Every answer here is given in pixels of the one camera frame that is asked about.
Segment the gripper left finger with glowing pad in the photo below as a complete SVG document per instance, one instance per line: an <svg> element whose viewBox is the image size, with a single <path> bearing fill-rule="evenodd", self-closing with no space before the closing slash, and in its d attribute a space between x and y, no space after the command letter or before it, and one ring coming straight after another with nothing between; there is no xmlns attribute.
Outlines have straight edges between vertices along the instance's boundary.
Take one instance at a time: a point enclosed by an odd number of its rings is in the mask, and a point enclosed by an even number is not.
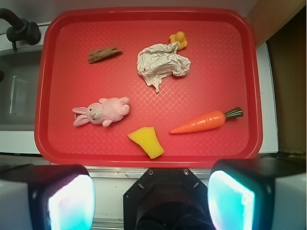
<svg viewBox="0 0 307 230"><path fill-rule="evenodd" d="M95 186L82 165L3 165L2 230L89 230Z"/></svg>

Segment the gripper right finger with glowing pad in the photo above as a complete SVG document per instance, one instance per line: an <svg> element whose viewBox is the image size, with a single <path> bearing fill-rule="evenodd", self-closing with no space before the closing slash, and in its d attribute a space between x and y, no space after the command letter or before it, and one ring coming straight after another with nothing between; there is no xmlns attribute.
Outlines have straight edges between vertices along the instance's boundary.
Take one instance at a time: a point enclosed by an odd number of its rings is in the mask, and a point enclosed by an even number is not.
<svg viewBox="0 0 307 230"><path fill-rule="evenodd" d="M306 161L294 158L217 161L208 205L218 230L305 230Z"/></svg>

